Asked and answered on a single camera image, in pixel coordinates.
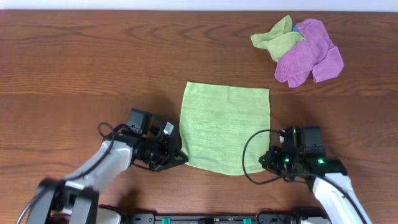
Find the light green microfiber cloth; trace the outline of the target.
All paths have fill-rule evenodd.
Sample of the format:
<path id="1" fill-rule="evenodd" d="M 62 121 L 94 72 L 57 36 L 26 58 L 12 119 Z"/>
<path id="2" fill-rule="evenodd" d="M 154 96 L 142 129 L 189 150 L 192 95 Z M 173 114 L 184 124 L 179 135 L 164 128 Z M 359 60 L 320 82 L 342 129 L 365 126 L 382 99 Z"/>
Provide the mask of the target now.
<path id="1" fill-rule="evenodd" d="M 179 124 L 187 164 L 224 175 L 262 171 L 258 158 L 270 142 L 269 133 L 261 133 L 271 126 L 269 93 L 188 82 Z"/>

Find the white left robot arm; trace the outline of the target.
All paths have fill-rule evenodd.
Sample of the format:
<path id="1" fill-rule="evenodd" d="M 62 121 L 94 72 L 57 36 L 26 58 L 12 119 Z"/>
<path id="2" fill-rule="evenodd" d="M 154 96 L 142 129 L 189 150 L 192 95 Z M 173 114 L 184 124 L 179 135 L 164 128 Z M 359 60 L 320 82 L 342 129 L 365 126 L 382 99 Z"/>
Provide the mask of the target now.
<path id="1" fill-rule="evenodd" d="M 126 124 L 112 128 L 97 153 L 79 169 L 62 180 L 41 181 L 21 215 L 28 223 L 129 223 L 125 213 L 100 206 L 100 194 L 137 161 L 151 172 L 188 162 L 173 128 L 170 123 L 157 128 L 154 138 L 145 138 L 145 130 Z"/>

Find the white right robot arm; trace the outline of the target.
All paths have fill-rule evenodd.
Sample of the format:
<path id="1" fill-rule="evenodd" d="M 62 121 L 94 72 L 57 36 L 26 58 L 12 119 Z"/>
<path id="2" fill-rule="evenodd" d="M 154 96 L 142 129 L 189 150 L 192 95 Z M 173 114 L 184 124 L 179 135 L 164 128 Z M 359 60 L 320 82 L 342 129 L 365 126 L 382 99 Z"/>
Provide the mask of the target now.
<path id="1" fill-rule="evenodd" d="M 327 158 L 323 146 L 272 146 L 259 163 L 283 179 L 302 178 L 331 223 L 371 223 L 360 204 L 348 171 L 338 158 Z"/>

